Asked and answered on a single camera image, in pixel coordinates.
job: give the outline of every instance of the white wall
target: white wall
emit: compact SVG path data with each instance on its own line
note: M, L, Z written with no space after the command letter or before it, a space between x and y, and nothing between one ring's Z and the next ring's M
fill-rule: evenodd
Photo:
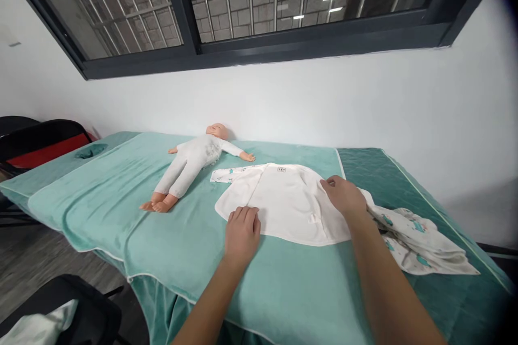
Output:
M102 136L195 135L221 121L239 139L381 147L477 241L518 247L518 56L502 0L484 0L442 50L88 82L25 0L0 9L22 42L0 47L0 115L73 119Z

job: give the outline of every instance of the white baby garment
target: white baby garment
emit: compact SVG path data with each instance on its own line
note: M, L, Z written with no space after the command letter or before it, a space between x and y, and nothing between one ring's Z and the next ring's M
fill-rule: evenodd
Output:
M210 177L211 182L232 183L216 202L221 217L228 219L238 206L256 206L262 234L313 246L350 239L347 224L329 201L321 179L305 166L274 163L216 170ZM368 191L360 191L378 228L388 231L382 238L402 270L414 275L480 274L468 262L466 251L432 221L408 209L376 206Z
M405 208L389 210L376 206L368 191L360 191L378 228L388 231L383 239L402 270L414 275L480 274L468 262L466 251L440 233L431 220Z
M176 146L173 162L156 185L155 192L181 198L203 167L215 163L221 151L239 156L243 150L214 135L202 135Z
M349 228L329 201L321 179L298 164L217 170L211 182L232 185L218 199L215 209L228 219L238 206L257 206L261 209L261 233L294 243L324 246L350 240Z

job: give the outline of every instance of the chair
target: chair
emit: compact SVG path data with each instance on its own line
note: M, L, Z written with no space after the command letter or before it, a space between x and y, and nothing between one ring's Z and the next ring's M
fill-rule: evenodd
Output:
M19 129L39 124L39 121L24 116L3 116L0 117L0 137L9 135Z
M76 313L70 328L62 332L57 345L111 345L115 341L131 345L119 335L122 313L109 297L120 293L120 286L101 294L76 275L51 279L0 323L0 338L25 315L48 314L72 299L77 299Z
M83 126L71 120L49 120L32 123L30 120L12 120L7 116L0 123L17 122L19 129L0 137L0 169L14 177L52 159L92 142ZM13 203L0 194L0 219L10 218L18 222L2 223L0 227L36 225L24 212L11 209Z
M19 175L91 142L75 121L45 121L0 137L0 167Z

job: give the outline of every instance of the doll head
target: doll head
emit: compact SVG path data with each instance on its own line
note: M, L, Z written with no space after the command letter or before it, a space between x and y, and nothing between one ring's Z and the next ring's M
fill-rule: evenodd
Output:
M220 124L220 123L216 123L216 124L212 124L211 126L208 126L205 133L207 135L214 135L223 140L226 140L228 138L227 127L225 127L223 124Z

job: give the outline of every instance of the doll leg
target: doll leg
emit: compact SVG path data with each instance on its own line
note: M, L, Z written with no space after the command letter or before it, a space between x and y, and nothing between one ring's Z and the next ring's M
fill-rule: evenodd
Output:
M162 202L166 198L167 192L182 172L186 163L187 161L184 158L178 157L177 155L167 168L158 185L156 185L155 191L151 196L151 201L144 202L140 205L140 209L145 211L154 211L153 206Z
M183 197L202 168L203 161L188 161L178 179L171 186L169 194L161 202L156 203L153 210L158 213L168 212L178 202L178 199Z

